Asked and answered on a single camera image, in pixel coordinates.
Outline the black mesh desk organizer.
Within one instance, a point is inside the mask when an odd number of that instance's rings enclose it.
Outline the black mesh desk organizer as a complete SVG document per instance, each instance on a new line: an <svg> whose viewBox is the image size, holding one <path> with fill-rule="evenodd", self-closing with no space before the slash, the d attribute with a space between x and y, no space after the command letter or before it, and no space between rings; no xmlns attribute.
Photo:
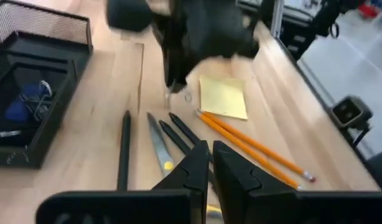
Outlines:
<svg viewBox="0 0 382 224"><path fill-rule="evenodd" d="M0 0L0 167L42 166L92 53L89 18ZM41 80L53 91L45 119L6 119L21 88Z"/></svg>

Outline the black drawer cabinet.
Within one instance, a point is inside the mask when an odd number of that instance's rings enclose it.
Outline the black drawer cabinet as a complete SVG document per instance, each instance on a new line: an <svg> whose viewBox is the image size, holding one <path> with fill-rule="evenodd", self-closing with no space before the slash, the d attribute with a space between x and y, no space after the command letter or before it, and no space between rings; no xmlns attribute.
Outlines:
<svg viewBox="0 0 382 224"><path fill-rule="evenodd" d="M285 12L282 16L279 39L295 61L302 57L315 40L315 33L310 27L312 18L310 14L301 12Z"/></svg>

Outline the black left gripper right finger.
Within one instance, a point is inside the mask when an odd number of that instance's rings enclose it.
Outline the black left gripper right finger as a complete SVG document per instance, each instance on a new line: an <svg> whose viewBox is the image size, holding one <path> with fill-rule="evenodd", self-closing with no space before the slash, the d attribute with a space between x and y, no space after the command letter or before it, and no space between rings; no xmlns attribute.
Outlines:
<svg viewBox="0 0 382 224"><path fill-rule="evenodd" d="M225 224L296 224L295 189L221 141L213 142L216 192Z"/></svg>

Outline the blue binder clip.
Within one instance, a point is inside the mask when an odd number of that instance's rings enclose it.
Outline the blue binder clip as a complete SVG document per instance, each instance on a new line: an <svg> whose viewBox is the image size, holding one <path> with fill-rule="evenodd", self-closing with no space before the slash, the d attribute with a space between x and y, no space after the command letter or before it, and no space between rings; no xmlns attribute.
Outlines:
<svg viewBox="0 0 382 224"><path fill-rule="evenodd" d="M41 122L48 115L52 100L53 91L45 80L25 84L6 109L4 117L21 123L31 118Z"/></svg>

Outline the orange pencil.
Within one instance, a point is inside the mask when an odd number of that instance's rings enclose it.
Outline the orange pencil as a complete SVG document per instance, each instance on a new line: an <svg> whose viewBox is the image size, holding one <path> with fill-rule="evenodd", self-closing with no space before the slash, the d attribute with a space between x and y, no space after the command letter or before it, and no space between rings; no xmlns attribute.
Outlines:
<svg viewBox="0 0 382 224"><path fill-rule="evenodd" d="M216 124L216 122L212 121L210 118L204 115L200 110L196 109L195 112L196 112L196 115L203 122L205 122L209 127L214 129L216 132L220 133L226 139L230 140L233 144L237 145L243 152L250 155L253 159L258 161L265 169L270 171L270 173L274 174L276 177L278 177L279 179L281 179L282 181L284 181L286 184L290 185L294 189L302 190L302 187L295 180L291 179L285 173L275 168L264 157L260 156L257 152L254 152L245 143L243 143L238 138L234 137L234 135L232 135L230 132L225 130L219 124Z"/></svg>
<svg viewBox="0 0 382 224"><path fill-rule="evenodd" d="M282 166L287 167L289 170L295 172L296 174L300 175L301 177L307 179L309 182L315 182L316 178L308 173L306 170L302 169L298 165L294 164L293 162L288 161L287 159L280 156L278 153L270 150L270 148L260 144L259 142L255 141L254 139L250 138L249 136L243 134L241 131L237 130L236 128L232 127L231 125L225 123L224 121L218 119L211 113L203 112L204 115L206 115L208 118L210 118L212 121L216 122L216 124L219 124L221 127L223 127L225 130L230 132L234 137L241 140L246 145L250 145L253 148L256 148L258 151L265 154L267 157L275 160L276 162L280 163Z"/></svg>

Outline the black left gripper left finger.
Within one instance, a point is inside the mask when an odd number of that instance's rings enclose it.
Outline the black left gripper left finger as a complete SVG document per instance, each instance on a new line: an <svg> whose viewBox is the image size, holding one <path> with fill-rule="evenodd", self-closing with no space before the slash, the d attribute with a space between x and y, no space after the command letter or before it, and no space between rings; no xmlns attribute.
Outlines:
<svg viewBox="0 0 382 224"><path fill-rule="evenodd" d="M163 193L153 203L157 224L206 224L208 163L208 144L200 141L152 188Z"/></svg>

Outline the yellow sticky note pad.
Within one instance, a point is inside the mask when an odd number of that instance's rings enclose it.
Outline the yellow sticky note pad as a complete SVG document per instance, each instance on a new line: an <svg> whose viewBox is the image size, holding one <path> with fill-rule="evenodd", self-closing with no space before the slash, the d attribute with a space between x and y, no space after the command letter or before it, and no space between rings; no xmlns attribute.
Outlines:
<svg viewBox="0 0 382 224"><path fill-rule="evenodd" d="M203 75L200 83L200 109L205 112L247 120L245 81Z"/></svg>

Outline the yellow-handled scissors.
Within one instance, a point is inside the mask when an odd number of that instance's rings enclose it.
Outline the yellow-handled scissors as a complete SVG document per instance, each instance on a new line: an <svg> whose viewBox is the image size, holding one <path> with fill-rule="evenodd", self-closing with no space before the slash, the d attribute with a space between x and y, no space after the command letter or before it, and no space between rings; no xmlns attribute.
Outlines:
<svg viewBox="0 0 382 224"><path fill-rule="evenodd" d="M174 170L174 160L168 151L167 144L164 141L162 128L156 118L147 112L147 121L150 135L157 159L164 177L167 177Z"/></svg>

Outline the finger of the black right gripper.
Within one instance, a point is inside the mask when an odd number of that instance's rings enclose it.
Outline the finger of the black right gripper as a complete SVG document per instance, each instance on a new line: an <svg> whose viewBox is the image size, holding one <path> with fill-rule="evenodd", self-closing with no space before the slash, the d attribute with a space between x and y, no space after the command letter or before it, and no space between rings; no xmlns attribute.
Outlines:
<svg viewBox="0 0 382 224"><path fill-rule="evenodd" d="M165 85L168 89L168 92L172 93L175 85L176 55L175 52L170 48L164 49L162 53L164 57Z"/></svg>
<svg viewBox="0 0 382 224"><path fill-rule="evenodd" d="M187 85L186 77L190 72L190 63L192 62L191 55L184 49L179 50L178 55L177 76L175 78L175 90L180 91Z"/></svg>

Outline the black chair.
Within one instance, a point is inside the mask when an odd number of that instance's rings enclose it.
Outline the black chair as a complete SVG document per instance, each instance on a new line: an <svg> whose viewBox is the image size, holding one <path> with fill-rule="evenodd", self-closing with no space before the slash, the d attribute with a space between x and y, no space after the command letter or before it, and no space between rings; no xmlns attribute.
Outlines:
<svg viewBox="0 0 382 224"><path fill-rule="evenodd" d="M367 160L370 173L382 189L382 152Z"/></svg>

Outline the black aluminium table frame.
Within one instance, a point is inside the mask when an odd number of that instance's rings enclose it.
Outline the black aluminium table frame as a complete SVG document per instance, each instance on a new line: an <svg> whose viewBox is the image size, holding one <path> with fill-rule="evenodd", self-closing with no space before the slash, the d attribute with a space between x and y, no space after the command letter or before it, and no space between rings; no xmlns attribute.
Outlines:
<svg viewBox="0 0 382 224"><path fill-rule="evenodd" d="M273 59L273 68L278 72L272 77L287 91L285 102L296 110L296 123L302 125L312 150L324 160L325 174L348 189L382 190L381 180L371 164L353 145L349 132L335 124L330 108L288 49L278 37L269 37L269 58Z"/></svg>

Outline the black pen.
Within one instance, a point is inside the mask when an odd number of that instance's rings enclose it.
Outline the black pen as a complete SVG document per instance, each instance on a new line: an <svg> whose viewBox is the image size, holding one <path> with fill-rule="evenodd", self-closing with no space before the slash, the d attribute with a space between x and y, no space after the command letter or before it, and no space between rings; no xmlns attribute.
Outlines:
<svg viewBox="0 0 382 224"><path fill-rule="evenodd" d="M169 112L169 116L172 122L188 137L193 144L201 141L201 139L176 114Z"/></svg>
<svg viewBox="0 0 382 224"><path fill-rule="evenodd" d="M128 173L129 173L129 150L131 142L131 113L127 110L123 117L121 147L118 164L117 189L128 189Z"/></svg>
<svg viewBox="0 0 382 224"><path fill-rule="evenodd" d="M191 148L189 148L185 141L165 121L159 120L159 124L172 142L187 156L191 152Z"/></svg>

